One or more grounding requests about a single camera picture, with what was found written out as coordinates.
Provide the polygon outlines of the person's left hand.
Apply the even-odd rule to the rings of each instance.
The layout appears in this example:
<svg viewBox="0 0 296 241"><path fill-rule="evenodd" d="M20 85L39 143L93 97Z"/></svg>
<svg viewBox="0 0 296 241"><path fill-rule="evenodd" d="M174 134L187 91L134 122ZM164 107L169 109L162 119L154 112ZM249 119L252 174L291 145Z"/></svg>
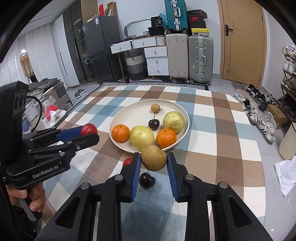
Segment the person's left hand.
<svg viewBox="0 0 296 241"><path fill-rule="evenodd" d="M46 196L43 182L36 184L30 190L18 190L13 184L6 185L6 189L12 206L21 207L19 199L29 197L31 200L29 207L32 212L41 212L45 208Z"/></svg>

